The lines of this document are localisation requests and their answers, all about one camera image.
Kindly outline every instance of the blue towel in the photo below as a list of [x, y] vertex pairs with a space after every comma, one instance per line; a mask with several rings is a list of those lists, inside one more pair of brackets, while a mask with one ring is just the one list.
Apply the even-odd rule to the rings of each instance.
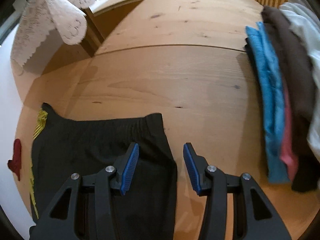
[[285, 164], [280, 160], [284, 133], [284, 95], [278, 58], [262, 22], [258, 30], [246, 26], [248, 41], [257, 65], [263, 101], [268, 180], [270, 183], [289, 182]]

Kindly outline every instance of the stack of folded clothes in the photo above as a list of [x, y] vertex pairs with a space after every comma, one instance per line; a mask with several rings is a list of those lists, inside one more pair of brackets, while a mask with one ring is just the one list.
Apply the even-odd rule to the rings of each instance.
[[306, 0], [264, 7], [245, 46], [263, 101], [268, 179], [292, 189], [320, 178], [320, 21]]

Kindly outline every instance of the lace fabric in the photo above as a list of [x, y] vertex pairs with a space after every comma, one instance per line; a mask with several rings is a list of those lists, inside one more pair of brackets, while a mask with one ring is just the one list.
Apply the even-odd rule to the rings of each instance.
[[66, 44], [79, 44], [87, 30], [85, 14], [81, 9], [88, 8], [95, 1], [29, 0], [14, 38], [11, 59], [23, 67], [55, 28]]

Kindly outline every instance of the metal screw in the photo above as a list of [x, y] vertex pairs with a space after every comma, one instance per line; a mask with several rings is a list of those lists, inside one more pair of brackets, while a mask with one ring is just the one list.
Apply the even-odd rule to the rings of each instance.
[[79, 179], [80, 175], [78, 173], [74, 173], [71, 175], [71, 179]]
[[242, 178], [244, 178], [245, 180], [249, 180], [251, 179], [251, 175], [249, 173], [244, 173], [242, 174]]
[[116, 168], [114, 166], [106, 167], [106, 172], [113, 172]]
[[207, 167], [207, 170], [210, 171], [210, 172], [215, 172], [217, 170], [217, 167], [216, 166], [213, 166], [213, 165], [209, 165]]

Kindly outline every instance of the black pants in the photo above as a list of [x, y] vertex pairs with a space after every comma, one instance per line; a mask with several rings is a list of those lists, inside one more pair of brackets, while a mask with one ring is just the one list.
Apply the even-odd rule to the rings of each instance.
[[[32, 146], [35, 206], [39, 218], [54, 194], [73, 173], [94, 174], [112, 165], [131, 142], [140, 156], [130, 190], [115, 197], [120, 239], [173, 239], [177, 165], [164, 133], [161, 114], [143, 118], [73, 121], [46, 103], [43, 130]], [[33, 219], [37, 216], [33, 209]]]

